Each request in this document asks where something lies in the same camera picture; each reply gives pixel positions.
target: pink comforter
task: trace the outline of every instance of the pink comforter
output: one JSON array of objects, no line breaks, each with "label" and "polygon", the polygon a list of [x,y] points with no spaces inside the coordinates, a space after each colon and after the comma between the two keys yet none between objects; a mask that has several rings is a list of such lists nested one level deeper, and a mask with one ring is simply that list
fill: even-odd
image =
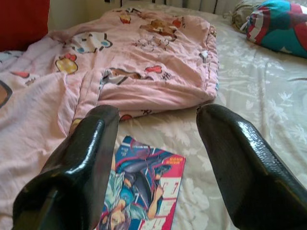
[{"label": "pink comforter", "polygon": [[216,31],[195,16],[118,9],[51,32],[0,63],[0,229],[71,124],[99,104],[121,120],[216,97]]}]

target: beige floral bedsheet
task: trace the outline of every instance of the beige floral bedsheet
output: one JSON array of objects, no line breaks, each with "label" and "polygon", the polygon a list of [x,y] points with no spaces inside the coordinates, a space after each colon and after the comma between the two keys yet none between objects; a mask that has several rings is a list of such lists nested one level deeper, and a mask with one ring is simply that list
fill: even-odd
[{"label": "beige floral bedsheet", "polygon": [[[193,14],[216,26],[220,71],[215,103],[251,121],[307,188],[307,60],[247,41],[221,16],[151,4],[133,6]],[[122,122],[116,148],[131,135],[187,158],[172,229],[234,230],[195,118],[196,108],[191,108]]]}]

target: colorful pillow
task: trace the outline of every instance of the colorful pillow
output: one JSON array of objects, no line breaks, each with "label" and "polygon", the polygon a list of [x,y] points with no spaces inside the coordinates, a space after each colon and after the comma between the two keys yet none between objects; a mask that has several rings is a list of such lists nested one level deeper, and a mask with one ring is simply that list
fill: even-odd
[{"label": "colorful pillow", "polygon": [[247,37],[274,51],[307,58],[307,8],[283,0],[265,1],[249,17]]},{"label": "colorful pillow", "polygon": [[26,50],[48,32],[49,0],[4,0],[0,7],[0,51]]}]

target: bed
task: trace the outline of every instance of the bed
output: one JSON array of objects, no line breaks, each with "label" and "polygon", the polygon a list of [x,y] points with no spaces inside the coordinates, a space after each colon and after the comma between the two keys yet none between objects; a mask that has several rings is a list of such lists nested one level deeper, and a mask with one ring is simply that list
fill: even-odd
[{"label": "bed", "polygon": [[[307,60],[246,40],[222,16],[149,3],[123,7],[196,15],[217,30],[221,104],[252,122],[307,188]],[[195,123],[196,107],[146,115],[119,125],[115,150],[126,135],[187,158],[172,229],[234,230]],[[45,158],[35,161],[41,164]],[[11,216],[1,210],[0,228]]]}]

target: magazine cover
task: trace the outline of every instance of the magazine cover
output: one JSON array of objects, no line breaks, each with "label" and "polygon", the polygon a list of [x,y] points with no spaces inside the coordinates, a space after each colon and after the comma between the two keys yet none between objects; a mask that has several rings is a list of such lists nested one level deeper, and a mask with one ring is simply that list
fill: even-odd
[{"label": "magazine cover", "polygon": [[185,158],[125,137],[97,230],[170,230]]}]

